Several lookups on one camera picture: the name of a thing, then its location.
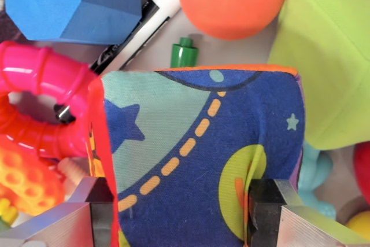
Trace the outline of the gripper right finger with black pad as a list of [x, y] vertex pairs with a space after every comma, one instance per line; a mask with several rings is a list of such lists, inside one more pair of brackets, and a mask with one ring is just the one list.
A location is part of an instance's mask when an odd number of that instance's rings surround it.
[[344, 225], [307, 207], [287, 180], [253, 179], [248, 246], [369, 246]]

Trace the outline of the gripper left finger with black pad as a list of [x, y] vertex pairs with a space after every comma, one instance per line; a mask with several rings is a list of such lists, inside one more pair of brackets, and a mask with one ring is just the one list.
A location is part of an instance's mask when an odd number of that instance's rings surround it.
[[105, 178], [85, 177], [68, 201], [1, 233], [1, 246], [110, 246], [113, 195]]

